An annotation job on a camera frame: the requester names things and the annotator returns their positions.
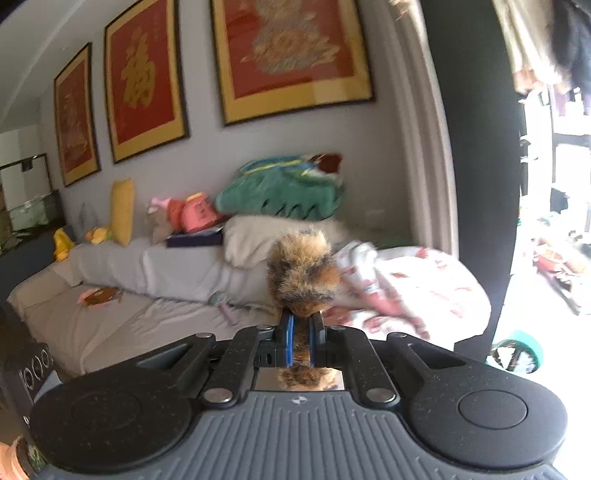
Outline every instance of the white floor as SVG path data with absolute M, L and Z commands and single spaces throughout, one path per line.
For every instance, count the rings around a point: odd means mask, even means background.
M 532 335 L 544 350 L 542 367 L 527 378 L 556 393 L 569 414 L 567 438 L 554 466 L 569 480 L 588 480 L 591 316 L 576 316 L 532 271 L 511 278 L 497 337 L 515 329 Z

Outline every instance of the picture frame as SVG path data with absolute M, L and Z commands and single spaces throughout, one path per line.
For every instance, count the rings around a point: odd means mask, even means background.
M 139 0 L 105 27 L 115 163 L 189 136 L 178 32 L 178 0 Z
M 374 98 L 355 0 L 211 0 L 225 125 Z
M 91 64 L 92 44 L 87 43 L 53 81 L 57 148 L 66 187 L 100 171 Z

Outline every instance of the white logo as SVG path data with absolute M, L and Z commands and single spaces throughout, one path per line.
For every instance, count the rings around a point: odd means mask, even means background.
M 308 402 L 308 399 L 303 395 L 298 395 L 296 398 L 292 398 L 291 401 L 296 405 L 303 405 L 304 403 Z

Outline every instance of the gray ribbed surface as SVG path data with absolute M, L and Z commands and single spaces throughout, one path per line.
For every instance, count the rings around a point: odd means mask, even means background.
M 550 466 L 480 473 L 448 465 L 415 444 L 396 415 L 363 408 L 348 392 L 251 392 L 240 406 L 205 413 L 185 441 L 152 465 L 109 478 L 565 480 Z M 40 479 L 100 477 L 49 467 Z

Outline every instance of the chinese character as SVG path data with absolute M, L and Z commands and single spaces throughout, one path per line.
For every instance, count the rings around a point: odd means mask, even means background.
M 126 80 L 123 101 L 131 108 L 141 101 L 148 107 L 154 97 L 156 65 L 148 56 L 148 34 L 137 28 L 131 35 L 131 44 L 127 47 L 127 65 L 121 71 L 121 80 Z

